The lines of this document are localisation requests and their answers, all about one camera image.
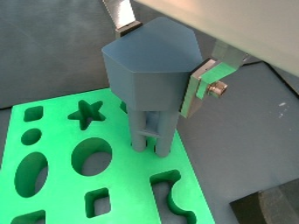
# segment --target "green shape sorter board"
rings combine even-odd
[[[14,107],[0,171],[2,224],[162,223],[152,190],[162,181],[174,182],[172,212],[190,224],[214,223],[179,134],[168,157],[155,155],[152,138],[143,152],[134,151],[120,105],[102,89]],[[86,173],[94,153],[110,154],[111,161],[99,173]],[[106,198],[110,210],[98,215],[96,201]]]

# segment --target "oval hole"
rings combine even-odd
[[[110,165],[112,150],[108,142],[92,137],[76,146],[71,155],[71,165],[74,170],[83,176],[100,174]]]
[[[35,152],[19,164],[14,180],[15,190],[23,197],[32,197],[43,189],[47,177],[47,158],[40,152]]]
[[[32,145],[36,144],[39,142],[39,140],[42,139],[42,131],[39,129],[28,129],[24,133],[23,133],[23,144],[24,145]]]

